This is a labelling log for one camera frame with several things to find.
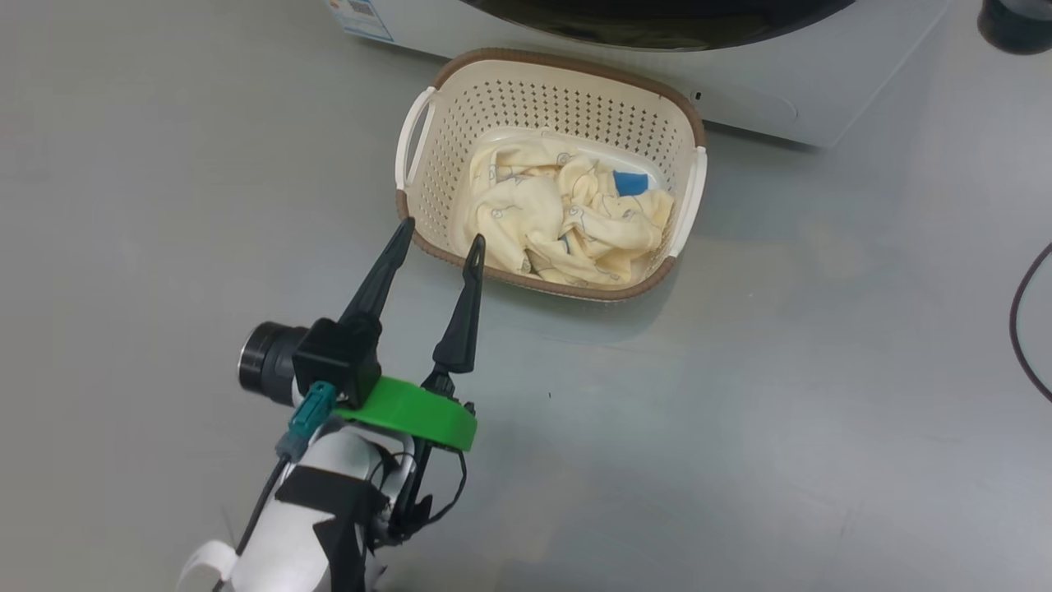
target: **yellow cloth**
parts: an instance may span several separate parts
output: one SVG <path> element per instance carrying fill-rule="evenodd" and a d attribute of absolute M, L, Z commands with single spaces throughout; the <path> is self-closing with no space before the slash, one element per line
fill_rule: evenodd
<path fill-rule="evenodd" d="M 468 173 L 465 237 L 485 236 L 494 266 L 570 285 L 630 284 L 674 204 L 663 189 L 620 197 L 610 168 L 544 136 L 484 145 Z"/>

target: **teal connector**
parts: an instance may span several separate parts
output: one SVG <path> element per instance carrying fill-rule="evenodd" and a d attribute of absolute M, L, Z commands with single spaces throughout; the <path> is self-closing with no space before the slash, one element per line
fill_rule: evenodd
<path fill-rule="evenodd" d="M 329 419 L 336 409 L 338 393 L 332 385 L 319 381 L 310 386 L 303 403 L 288 421 L 288 431 L 278 441 L 278 456 L 287 455 L 291 463 L 299 463 L 307 452 L 310 437 Z"/>

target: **cable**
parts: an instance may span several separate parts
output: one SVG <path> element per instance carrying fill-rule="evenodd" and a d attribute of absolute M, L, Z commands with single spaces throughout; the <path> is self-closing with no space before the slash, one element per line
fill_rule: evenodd
<path fill-rule="evenodd" d="M 1019 345 L 1019 331 L 1016 328 L 1016 324 L 1019 317 L 1019 304 L 1023 302 L 1023 292 L 1027 290 L 1027 286 L 1030 285 L 1030 278 L 1034 277 L 1034 272 L 1037 271 L 1037 267 L 1041 266 L 1045 259 L 1052 252 L 1052 242 L 1041 250 L 1041 253 L 1034 259 L 1033 263 L 1030 263 L 1030 268 L 1027 269 L 1027 273 L 1023 275 L 1023 281 L 1019 282 L 1019 286 L 1015 288 L 1015 295 L 1012 299 L 1012 310 L 1008 314 L 1008 334 L 1012 340 L 1012 350 L 1015 352 L 1015 360 L 1018 361 L 1019 366 L 1023 367 L 1023 372 L 1030 379 L 1030 382 L 1034 385 L 1037 391 L 1045 395 L 1045 399 L 1052 403 L 1052 391 L 1041 383 L 1040 379 L 1034 372 L 1034 369 L 1030 368 L 1030 363 L 1027 362 L 1027 356 L 1023 354 L 1023 347 Z"/>
<path fill-rule="evenodd" d="M 394 454 L 392 454 L 391 455 L 391 461 L 398 458 L 399 456 L 408 456 L 409 458 L 412 458 L 413 465 L 417 464 L 417 457 L 413 456 L 413 455 L 411 455 L 411 454 L 409 454 L 408 452 L 406 452 L 404 450 L 402 452 L 396 452 Z M 377 471 L 379 471 L 380 468 L 383 467 L 383 466 L 384 466 L 384 462 L 383 461 L 380 461 L 380 463 L 377 463 L 377 466 L 373 467 L 371 471 L 369 471 L 369 476 L 365 478 L 365 482 L 371 484 L 372 483 L 372 477 L 377 476 Z M 383 478 L 383 481 L 380 482 L 380 487 L 378 487 L 377 489 L 383 489 L 384 488 L 384 484 L 387 483 L 387 476 L 388 476 L 388 473 L 384 473 L 384 478 Z"/>
<path fill-rule="evenodd" d="M 453 509 L 453 506 L 457 506 L 457 503 L 460 502 L 461 494 L 464 493 L 464 486 L 467 485 L 467 463 L 464 461 L 463 452 L 457 451 L 457 456 L 461 460 L 461 484 L 457 486 L 457 494 L 453 495 L 453 501 L 450 502 L 448 506 L 439 510 L 438 514 L 431 516 L 427 520 L 428 525 L 433 525 L 434 523 L 441 520 L 447 512 Z"/>
<path fill-rule="evenodd" d="M 263 507 L 266 506 L 266 501 L 270 497 L 270 492 L 274 491 L 276 485 L 278 485 L 278 479 L 281 478 L 282 473 L 285 472 L 285 467 L 288 465 L 289 457 L 287 454 L 282 454 L 278 457 L 278 464 L 275 465 L 274 470 L 270 471 L 270 476 L 266 479 L 266 485 L 263 486 L 263 492 L 260 493 L 259 499 L 256 501 L 256 508 L 252 508 L 252 514 L 248 517 L 248 525 L 245 527 L 244 534 L 241 535 L 241 543 L 238 543 L 238 548 L 235 551 L 240 557 L 242 553 L 245 552 L 245 546 L 248 545 L 248 539 L 252 536 L 252 531 L 256 530 L 256 523 L 260 522 L 260 515 L 263 513 Z M 213 587 L 211 592 L 220 592 L 223 589 L 223 578 L 220 578 Z"/>

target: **beige basket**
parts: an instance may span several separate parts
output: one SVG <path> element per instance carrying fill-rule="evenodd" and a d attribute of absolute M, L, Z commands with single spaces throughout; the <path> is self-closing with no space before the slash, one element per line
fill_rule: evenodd
<path fill-rule="evenodd" d="M 631 299 L 668 274 L 690 233 L 705 184 L 705 134 L 690 102 L 640 76 L 511 49 L 479 49 L 453 59 L 406 116 L 394 182 L 399 216 L 417 219 L 413 240 L 421 248 L 463 265 L 448 239 L 453 201 L 479 137 L 503 127 L 547 127 L 642 156 L 664 177 L 659 182 L 676 205 L 661 246 L 647 254 L 645 270 L 631 286 L 578 287 L 489 266 L 487 277 L 573 299 L 611 302 Z M 420 129 L 420 138 L 413 150 L 414 129 Z"/>

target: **floor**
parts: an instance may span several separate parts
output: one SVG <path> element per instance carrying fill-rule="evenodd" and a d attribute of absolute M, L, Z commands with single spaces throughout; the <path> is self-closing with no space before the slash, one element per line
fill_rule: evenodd
<path fill-rule="evenodd" d="M 679 270 L 578 305 L 491 284 L 467 491 L 385 590 L 1038 590 L 1052 406 L 1007 318 L 1052 238 L 1052 54 L 957 2 L 841 144 L 727 130 Z M 0 573 L 165 590 L 247 520 L 286 409 L 257 324 L 336 315 L 397 223 L 441 63 L 324 3 L 0 8 Z M 460 287 L 419 250 L 384 319 L 422 380 Z M 1020 315 L 1052 376 L 1052 271 Z M 456 463 L 428 487 L 451 494 Z"/>

